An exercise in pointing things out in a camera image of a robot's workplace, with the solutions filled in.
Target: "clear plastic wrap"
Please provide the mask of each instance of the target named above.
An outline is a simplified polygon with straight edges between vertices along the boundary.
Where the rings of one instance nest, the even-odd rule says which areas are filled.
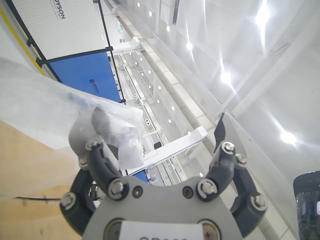
[[[45,140],[38,141],[59,149],[68,145],[75,120],[99,107],[108,117],[108,131],[112,134],[105,142],[118,148],[120,169],[143,165],[144,126],[140,109],[73,89],[5,59],[0,59],[0,63],[2,121],[24,129],[27,134],[36,129]]]

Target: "ceiling light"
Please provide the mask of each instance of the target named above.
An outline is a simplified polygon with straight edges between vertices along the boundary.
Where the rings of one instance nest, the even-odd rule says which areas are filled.
[[[187,50],[191,50],[193,48],[193,45],[190,43],[190,42],[188,42],[187,44],[186,44],[186,49]]]
[[[228,73],[228,72],[222,72],[222,73],[221,73],[221,76],[220,76],[220,79],[221,79],[221,81],[222,81],[223,83],[229,84],[230,81],[231,81],[231,75],[230,75],[230,73]]]
[[[297,141],[296,137],[292,133],[289,133],[289,132],[283,132],[280,135],[280,138],[283,142],[285,142],[287,144],[294,144]]]
[[[269,18],[270,18],[270,11],[266,6],[264,6],[260,8],[260,10],[257,13],[256,23],[259,26],[265,26]]]

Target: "gray metal plate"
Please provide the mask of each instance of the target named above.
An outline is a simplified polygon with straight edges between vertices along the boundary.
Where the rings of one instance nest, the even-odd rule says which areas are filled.
[[[178,185],[160,187],[147,184],[133,176],[122,177],[123,183],[129,183],[129,194],[122,201],[114,201],[106,196],[93,214],[82,239],[103,240],[105,227],[116,218],[137,222],[180,224],[195,224],[206,219],[218,226],[223,239],[242,239],[230,210],[220,197],[212,202],[203,202],[198,198],[196,186],[201,179],[193,177]],[[135,186],[143,188],[143,195],[138,199],[132,196]],[[191,199],[186,199],[182,194],[185,186],[193,189]]]

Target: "black metal frame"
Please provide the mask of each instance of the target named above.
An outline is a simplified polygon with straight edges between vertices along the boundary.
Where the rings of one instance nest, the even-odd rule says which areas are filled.
[[[87,52],[82,52],[82,53],[77,53],[77,54],[72,54],[72,55],[67,55],[67,56],[56,57],[56,58],[52,58],[52,59],[46,59],[46,57],[43,55],[43,53],[40,50],[39,46],[37,45],[37,43],[33,39],[32,35],[30,34],[29,30],[27,29],[26,25],[24,24],[24,22],[23,22],[21,16],[19,15],[19,12],[17,11],[13,1],[12,0],[5,0],[5,1],[6,1],[7,5],[8,5],[8,7],[10,8],[11,12],[13,13],[14,17],[16,18],[18,24],[21,26],[21,29],[23,30],[23,32],[27,36],[26,45],[28,47],[33,45],[34,49],[37,51],[38,55],[40,56],[41,59],[39,59],[38,57],[36,58],[36,60],[35,60],[36,63],[39,65],[40,68],[42,68],[43,64],[46,64],[48,69],[49,69],[49,71],[53,74],[53,76],[56,78],[56,80],[61,82],[61,83],[62,83],[61,79],[59,78],[57,73],[54,71],[52,66],[50,65],[51,62],[56,62],[56,61],[70,59],[70,58],[87,56],[87,55],[91,55],[91,54],[110,51],[111,58],[112,58],[112,61],[113,61],[113,65],[114,65],[114,68],[115,68],[115,73],[116,73],[116,76],[117,76],[117,79],[118,79],[118,83],[119,83],[119,87],[120,87],[120,92],[121,92],[121,95],[122,95],[122,100],[120,101],[120,103],[126,104],[126,100],[125,100],[124,95],[123,95],[123,91],[122,91],[122,87],[121,87],[121,84],[120,84],[119,75],[118,75],[118,71],[117,71],[117,68],[116,68],[115,60],[114,60],[114,57],[113,57],[113,53],[112,53],[113,47],[110,45],[110,40],[109,40],[107,28],[106,28],[106,23],[105,23],[104,17],[103,17],[103,11],[102,11],[100,0],[97,0],[97,3],[99,4],[101,19],[102,19],[102,22],[103,22],[105,35],[106,35],[106,39],[107,39],[107,42],[108,42],[108,47],[106,47],[104,49],[92,50],[92,51],[87,51]]]

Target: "ceiling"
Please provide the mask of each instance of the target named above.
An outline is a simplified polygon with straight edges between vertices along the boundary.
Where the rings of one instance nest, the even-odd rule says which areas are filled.
[[[293,197],[294,178],[320,163],[319,0],[118,1],[205,114],[215,121],[227,109],[257,144],[248,155],[270,195]],[[265,24],[259,12],[269,14]],[[281,140],[285,131],[294,145]],[[263,169],[256,160],[265,158],[270,166]]]

